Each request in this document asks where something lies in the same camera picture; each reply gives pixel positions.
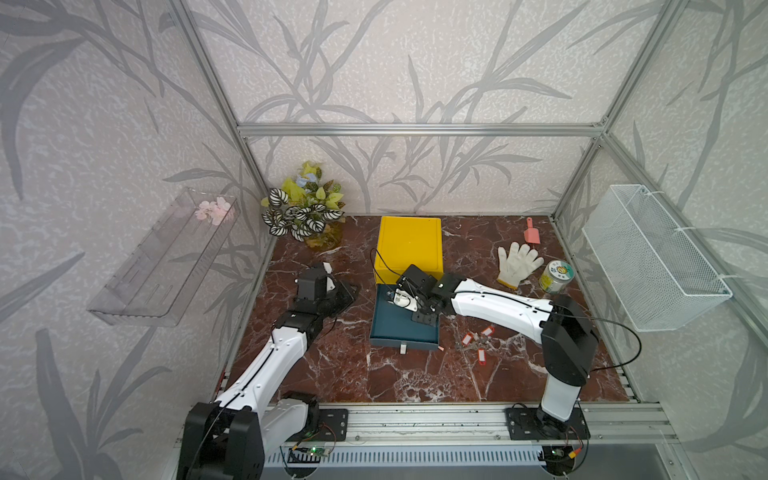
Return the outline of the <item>keys with red tags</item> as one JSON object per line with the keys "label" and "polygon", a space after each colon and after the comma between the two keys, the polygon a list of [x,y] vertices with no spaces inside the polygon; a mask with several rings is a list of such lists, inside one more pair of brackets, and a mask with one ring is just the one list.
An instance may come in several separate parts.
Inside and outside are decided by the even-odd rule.
{"label": "keys with red tags", "polygon": [[477,353],[477,363],[485,365],[487,363],[487,350],[491,346],[491,339],[495,333],[495,327],[487,326],[481,332],[467,332],[461,339],[463,347],[473,347]]}

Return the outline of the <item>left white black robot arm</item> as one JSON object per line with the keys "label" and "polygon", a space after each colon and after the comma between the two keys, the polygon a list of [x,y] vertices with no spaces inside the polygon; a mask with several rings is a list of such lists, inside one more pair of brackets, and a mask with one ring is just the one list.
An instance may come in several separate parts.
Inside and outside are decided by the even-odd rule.
{"label": "left white black robot arm", "polygon": [[320,430],[320,409],[311,394],[270,401],[318,338],[355,302],[359,288],[336,278],[328,263],[302,272],[290,308],[273,324],[260,353],[223,393],[198,403],[186,416],[178,479],[258,479],[266,459],[281,444]]}

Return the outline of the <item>yellow drawer cabinet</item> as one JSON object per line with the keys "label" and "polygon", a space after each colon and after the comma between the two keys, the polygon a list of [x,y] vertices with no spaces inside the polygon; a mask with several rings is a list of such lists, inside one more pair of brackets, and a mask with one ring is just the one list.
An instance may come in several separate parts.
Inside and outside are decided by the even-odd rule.
{"label": "yellow drawer cabinet", "polygon": [[374,254],[376,283],[394,285],[410,265],[440,278],[444,272],[442,239],[439,218],[383,216]]}

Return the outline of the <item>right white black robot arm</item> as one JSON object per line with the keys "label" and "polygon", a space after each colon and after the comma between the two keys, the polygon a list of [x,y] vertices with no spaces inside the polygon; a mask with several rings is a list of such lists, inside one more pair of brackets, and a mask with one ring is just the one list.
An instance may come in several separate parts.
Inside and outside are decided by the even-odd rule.
{"label": "right white black robot arm", "polygon": [[564,424],[570,419],[599,343],[592,321],[571,297],[522,297],[450,273],[436,279],[414,265],[400,276],[390,297],[417,323],[431,324],[443,314],[474,317],[540,345],[547,379],[539,421]]}

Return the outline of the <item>blue drawer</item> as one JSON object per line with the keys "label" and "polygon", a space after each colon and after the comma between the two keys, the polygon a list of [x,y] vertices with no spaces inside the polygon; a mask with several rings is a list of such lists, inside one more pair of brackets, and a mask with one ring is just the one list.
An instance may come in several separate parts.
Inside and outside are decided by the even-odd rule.
{"label": "blue drawer", "polygon": [[437,350],[439,328],[412,320],[412,312],[391,302],[388,285],[378,285],[369,341],[375,347],[408,350]]}

